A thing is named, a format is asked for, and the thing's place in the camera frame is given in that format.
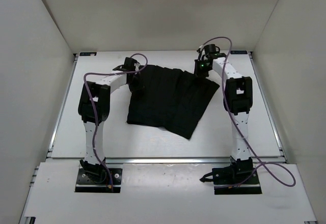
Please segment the black pleated skirt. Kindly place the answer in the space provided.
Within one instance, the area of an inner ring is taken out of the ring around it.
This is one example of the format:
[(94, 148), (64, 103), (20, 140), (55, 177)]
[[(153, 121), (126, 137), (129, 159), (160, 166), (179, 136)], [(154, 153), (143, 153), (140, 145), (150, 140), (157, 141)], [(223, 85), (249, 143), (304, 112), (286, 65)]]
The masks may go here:
[(190, 139), (219, 85), (180, 69), (148, 65), (130, 98), (127, 123), (164, 128)]

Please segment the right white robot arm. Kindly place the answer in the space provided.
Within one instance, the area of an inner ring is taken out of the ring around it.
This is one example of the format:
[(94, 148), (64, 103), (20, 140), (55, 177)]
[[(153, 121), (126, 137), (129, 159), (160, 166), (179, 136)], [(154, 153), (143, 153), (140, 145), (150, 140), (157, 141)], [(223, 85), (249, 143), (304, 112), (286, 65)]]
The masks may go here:
[(200, 46), (195, 60), (194, 74), (207, 77), (209, 71), (216, 72), (222, 79), (223, 104), (232, 123), (231, 163), (224, 168), (214, 168), (217, 180), (230, 179), (241, 183), (253, 169), (251, 150), (248, 146), (248, 120), (253, 105), (252, 79), (243, 76), (227, 61), (228, 55), (221, 53), (214, 44)]

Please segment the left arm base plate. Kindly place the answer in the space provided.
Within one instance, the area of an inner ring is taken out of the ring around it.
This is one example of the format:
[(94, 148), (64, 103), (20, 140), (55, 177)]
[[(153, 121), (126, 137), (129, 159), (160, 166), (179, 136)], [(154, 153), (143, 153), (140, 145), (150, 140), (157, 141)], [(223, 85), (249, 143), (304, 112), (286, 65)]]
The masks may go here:
[(75, 184), (75, 192), (82, 193), (120, 193), (122, 183), (122, 168), (109, 168), (113, 183), (109, 185), (110, 178), (106, 172), (100, 177), (93, 176), (85, 172), (80, 167)]

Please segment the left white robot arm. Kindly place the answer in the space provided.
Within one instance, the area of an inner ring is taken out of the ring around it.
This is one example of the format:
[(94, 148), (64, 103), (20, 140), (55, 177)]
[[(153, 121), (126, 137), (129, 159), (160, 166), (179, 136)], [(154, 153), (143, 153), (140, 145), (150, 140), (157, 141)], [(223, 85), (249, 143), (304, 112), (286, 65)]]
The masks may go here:
[(80, 164), (94, 182), (112, 181), (103, 151), (103, 128), (110, 114), (111, 94), (125, 85), (132, 93), (142, 90), (141, 72), (147, 65), (147, 57), (135, 53), (110, 73), (88, 72), (83, 76), (78, 114), (86, 132), (86, 155)]

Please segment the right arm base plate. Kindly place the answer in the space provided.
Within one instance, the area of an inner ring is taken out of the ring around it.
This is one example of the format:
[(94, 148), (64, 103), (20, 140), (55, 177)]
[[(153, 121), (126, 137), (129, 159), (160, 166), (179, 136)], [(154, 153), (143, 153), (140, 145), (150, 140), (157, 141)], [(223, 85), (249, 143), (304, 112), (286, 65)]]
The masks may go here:
[(254, 169), (241, 171), (235, 166), (212, 168), (200, 178), (202, 183), (212, 182), (215, 195), (262, 194), (258, 174)]

